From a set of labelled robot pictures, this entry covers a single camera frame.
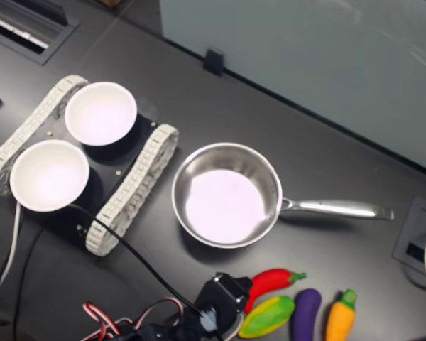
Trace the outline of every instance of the red and white wire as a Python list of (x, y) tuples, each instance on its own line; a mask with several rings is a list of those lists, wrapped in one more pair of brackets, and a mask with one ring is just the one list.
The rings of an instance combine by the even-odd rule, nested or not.
[[(130, 325), (132, 325), (132, 324), (133, 324), (133, 321), (132, 321), (132, 319), (130, 319), (130, 318), (119, 318), (119, 319), (118, 319), (118, 320), (116, 320), (114, 323), (115, 323), (116, 325), (118, 325), (119, 323), (121, 323), (121, 322), (123, 322), (123, 321), (126, 321), (126, 322), (127, 322), (127, 323), (129, 323)], [(92, 334), (90, 334), (90, 335), (88, 335), (88, 336), (84, 337), (84, 338), (83, 338), (82, 340), (80, 340), (80, 341), (88, 341), (88, 340), (92, 339), (93, 337), (98, 336), (100, 333), (101, 333), (101, 329), (98, 329), (98, 330), (94, 331)]]
[[(143, 313), (141, 314), (141, 316), (139, 316), (139, 318), (137, 319), (136, 323), (134, 324), (134, 329), (137, 330), (141, 327), (142, 325), (142, 321), (143, 319), (159, 304), (162, 302), (166, 302), (166, 301), (170, 301), (172, 303), (174, 303), (177, 306), (178, 309), (178, 313), (180, 314), (180, 316), (183, 314), (183, 306), (182, 303), (173, 297), (164, 297), (163, 299), (161, 299), (160, 301), (156, 302), (155, 304), (151, 305), (150, 307), (146, 308)], [(174, 322), (173, 325), (177, 325), (178, 323), (178, 319)]]
[(103, 320), (106, 323), (106, 326), (109, 326), (116, 335), (120, 335), (120, 331), (115, 325), (115, 323), (101, 309), (96, 307), (96, 305), (90, 302), (86, 302), (82, 307), (93, 320), (97, 322)]

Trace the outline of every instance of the dark table surface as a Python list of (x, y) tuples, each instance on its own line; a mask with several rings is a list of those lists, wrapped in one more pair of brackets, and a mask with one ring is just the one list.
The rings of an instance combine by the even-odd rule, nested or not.
[[(346, 288), (359, 295), (349, 341), (426, 336), (426, 291), (409, 282), (391, 256), (413, 198), (426, 199), (426, 175), (237, 80), (205, 72), (198, 60), (138, 30), (129, 18), (116, 19), (88, 1), (66, 1), (66, 7), (82, 25), (45, 66), (0, 45), (0, 145), (60, 78), (78, 73), (92, 82), (119, 82), (153, 103), (159, 122), (181, 133), (178, 152), (126, 238), (183, 295), (194, 300), (215, 271), (252, 276), (285, 267), (308, 272), (308, 279), (285, 293), (314, 287), (323, 296), (316, 340), (327, 306)], [(170, 184), (189, 153), (218, 141), (246, 144), (265, 155), (288, 197), (392, 205), (396, 219), (292, 216), (280, 219), (252, 246), (232, 251), (202, 246), (178, 224)], [(13, 211), (13, 200), (0, 197), (0, 265), (10, 244)], [(23, 257), (36, 232), (25, 223), (13, 270), (0, 290), (5, 318), (12, 316)], [(135, 318), (166, 294), (124, 248), (98, 259), (47, 232), (28, 268), (20, 328), (37, 340), (78, 340), (97, 328), (83, 302), (95, 302), (113, 318)], [(288, 340), (288, 329), (266, 339)]]

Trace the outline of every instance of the toy vegetable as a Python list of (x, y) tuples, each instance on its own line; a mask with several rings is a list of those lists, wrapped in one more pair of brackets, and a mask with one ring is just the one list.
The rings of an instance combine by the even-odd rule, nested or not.
[(251, 311), (254, 301), (260, 295), (269, 291), (287, 288), (302, 278), (306, 278), (305, 273), (297, 274), (286, 269), (270, 269), (255, 275), (253, 277), (253, 286), (249, 291), (249, 300), (244, 308), (245, 313)]
[(315, 289), (306, 289), (295, 299), (295, 312), (292, 317), (292, 341), (312, 341), (314, 324), (322, 297)]
[(292, 298), (276, 296), (257, 305), (243, 322), (239, 337), (267, 335), (286, 323), (295, 309)]
[(346, 290), (329, 312), (325, 341), (345, 341), (355, 319), (356, 293)]

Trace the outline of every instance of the yellow carrot toy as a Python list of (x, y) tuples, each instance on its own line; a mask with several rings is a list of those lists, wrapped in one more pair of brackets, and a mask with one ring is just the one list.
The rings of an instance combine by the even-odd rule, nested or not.
[(355, 320), (356, 293), (346, 290), (329, 312), (325, 341), (346, 341)]

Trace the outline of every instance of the white bowl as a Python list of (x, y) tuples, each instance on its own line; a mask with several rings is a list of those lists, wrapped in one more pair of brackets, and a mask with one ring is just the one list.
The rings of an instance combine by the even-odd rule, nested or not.
[(90, 167), (78, 147), (47, 140), (26, 149), (11, 170), (16, 200), (29, 210), (51, 212), (76, 200), (85, 189)]
[(123, 138), (133, 127), (137, 103), (119, 84), (98, 82), (87, 85), (71, 97), (65, 123), (82, 144), (106, 146)]

